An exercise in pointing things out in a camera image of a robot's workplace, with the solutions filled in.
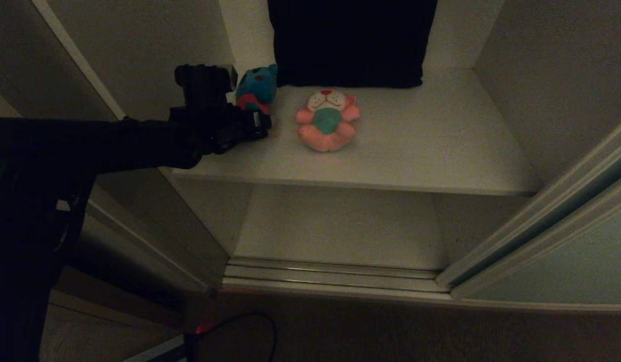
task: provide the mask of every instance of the black pillow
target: black pillow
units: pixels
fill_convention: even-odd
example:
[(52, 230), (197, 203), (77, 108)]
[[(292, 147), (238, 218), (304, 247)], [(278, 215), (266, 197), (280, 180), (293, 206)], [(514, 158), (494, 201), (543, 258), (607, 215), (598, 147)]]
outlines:
[(268, 0), (277, 85), (414, 87), (437, 0)]

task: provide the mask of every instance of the shelf board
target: shelf board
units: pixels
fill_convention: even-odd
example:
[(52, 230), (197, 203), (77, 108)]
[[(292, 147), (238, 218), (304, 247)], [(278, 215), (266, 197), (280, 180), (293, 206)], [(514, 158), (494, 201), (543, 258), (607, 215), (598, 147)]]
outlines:
[(234, 257), (442, 270), (432, 195), (256, 185)]
[(493, 101), (469, 69), (427, 69), (414, 89), (345, 89), (363, 116), (354, 142), (318, 153), (294, 113), (317, 87), (278, 90), (264, 140), (206, 156), (175, 177), (479, 195), (531, 195), (542, 186)]

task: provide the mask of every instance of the white cabinet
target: white cabinet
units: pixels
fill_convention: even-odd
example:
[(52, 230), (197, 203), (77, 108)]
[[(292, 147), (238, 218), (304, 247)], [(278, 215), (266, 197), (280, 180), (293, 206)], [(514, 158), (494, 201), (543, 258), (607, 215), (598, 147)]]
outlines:
[[(265, 2), (33, 3), (117, 116), (165, 119), (178, 64), (274, 62)], [(282, 87), (269, 137), (164, 170), (225, 251), (190, 248), (188, 270), (229, 257), (228, 289), (451, 303), (621, 179), (621, 2), (441, 0), (424, 81), (346, 89), (363, 117), (329, 154), (294, 132), (315, 88)]]

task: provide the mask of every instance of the floor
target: floor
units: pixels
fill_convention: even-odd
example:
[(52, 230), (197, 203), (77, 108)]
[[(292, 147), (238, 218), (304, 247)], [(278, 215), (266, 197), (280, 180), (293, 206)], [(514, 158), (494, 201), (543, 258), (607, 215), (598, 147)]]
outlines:
[[(496, 312), (405, 303), (217, 294), (192, 299), (186, 330), (244, 312), (271, 315), (276, 361), (621, 361), (621, 314)], [(48, 315), (41, 360), (120, 361), (173, 331)], [(237, 321), (200, 342), (205, 360), (267, 360), (266, 319)]]

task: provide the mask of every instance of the black cable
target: black cable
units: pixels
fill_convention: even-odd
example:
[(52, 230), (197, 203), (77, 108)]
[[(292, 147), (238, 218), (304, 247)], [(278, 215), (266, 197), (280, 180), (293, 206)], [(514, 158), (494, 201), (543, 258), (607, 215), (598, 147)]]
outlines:
[(272, 362), (272, 359), (274, 358), (274, 351), (275, 348), (277, 347), (277, 324), (275, 323), (274, 319), (272, 319), (271, 316), (269, 316), (268, 314), (265, 314), (263, 312), (248, 312), (246, 314), (239, 314), (238, 316), (234, 316), (230, 319), (226, 319), (225, 321), (219, 323), (218, 325), (210, 328), (209, 330), (203, 332), (203, 333), (199, 333), (194, 335), (192, 343), (198, 343), (200, 342), (202, 339), (204, 339), (207, 335), (211, 334), (212, 332), (215, 332), (216, 330), (219, 330), (220, 328), (225, 327), (226, 325), (233, 323), (235, 321), (238, 321), (239, 319), (244, 319), (244, 318), (248, 318), (248, 317), (252, 317), (252, 316), (257, 316), (257, 317), (262, 317), (265, 318), (267, 321), (269, 321), (271, 323), (271, 327), (272, 327), (272, 348), (271, 348), (271, 354), (270, 357), (268, 358), (268, 362)]

